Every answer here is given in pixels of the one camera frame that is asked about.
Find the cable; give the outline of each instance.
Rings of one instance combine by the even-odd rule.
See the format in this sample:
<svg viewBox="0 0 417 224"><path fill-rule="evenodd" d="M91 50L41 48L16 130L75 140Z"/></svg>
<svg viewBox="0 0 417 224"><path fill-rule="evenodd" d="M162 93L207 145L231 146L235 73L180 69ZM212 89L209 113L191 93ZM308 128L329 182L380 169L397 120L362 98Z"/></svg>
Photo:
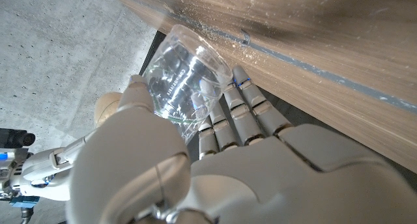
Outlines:
<svg viewBox="0 0 417 224"><path fill-rule="evenodd" d="M28 224L33 215L33 208L20 208L22 211L22 222L20 224Z"/></svg>

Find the plastic cup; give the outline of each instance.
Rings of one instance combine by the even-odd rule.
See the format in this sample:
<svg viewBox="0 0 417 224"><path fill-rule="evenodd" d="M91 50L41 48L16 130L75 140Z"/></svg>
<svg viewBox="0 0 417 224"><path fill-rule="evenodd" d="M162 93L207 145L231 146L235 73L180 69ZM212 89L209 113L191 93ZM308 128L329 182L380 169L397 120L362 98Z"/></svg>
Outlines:
<svg viewBox="0 0 417 224"><path fill-rule="evenodd" d="M143 77L154 100L154 113L170 120L188 143L222 97L233 74L197 33L174 25Z"/></svg>

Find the wooden surface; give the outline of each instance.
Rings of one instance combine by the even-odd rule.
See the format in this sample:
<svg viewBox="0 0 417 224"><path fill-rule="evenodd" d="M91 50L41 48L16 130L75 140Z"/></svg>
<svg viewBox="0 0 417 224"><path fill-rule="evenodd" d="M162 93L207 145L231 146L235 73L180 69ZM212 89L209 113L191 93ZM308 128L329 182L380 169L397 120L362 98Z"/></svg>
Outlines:
<svg viewBox="0 0 417 224"><path fill-rule="evenodd" d="M417 172L417 0L121 0L164 33Z"/></svg>

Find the robotic finger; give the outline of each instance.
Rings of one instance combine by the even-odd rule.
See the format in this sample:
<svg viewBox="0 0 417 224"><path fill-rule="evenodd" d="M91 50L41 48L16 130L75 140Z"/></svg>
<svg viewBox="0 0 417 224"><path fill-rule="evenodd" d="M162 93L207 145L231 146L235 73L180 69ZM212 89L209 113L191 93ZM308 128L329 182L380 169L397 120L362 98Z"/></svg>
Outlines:
<svg viewBox="0 0 417 224"><path fill-rule="evenodd" d="M293 126L264 97L241 66L234 67L233 76L234 79L227 86L224 96L244 146L271 135L278 136L281 130ZM199 142L200 159L238 146L220 103L216 104L210 117L201 125Z"/></svg>

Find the clear plastic cup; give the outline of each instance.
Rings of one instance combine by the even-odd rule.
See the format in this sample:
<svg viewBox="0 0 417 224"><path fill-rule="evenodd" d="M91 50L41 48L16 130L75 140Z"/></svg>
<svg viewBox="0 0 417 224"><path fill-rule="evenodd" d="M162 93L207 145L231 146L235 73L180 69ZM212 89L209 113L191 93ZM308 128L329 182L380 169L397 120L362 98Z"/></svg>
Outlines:
<svg viewBox="0 0 417 224"><path fill-rule="evenodd" d="M174 25L143 77L149 84L155 114L169 119L188 143L233 75L203 38L183 25Z"/></svg>

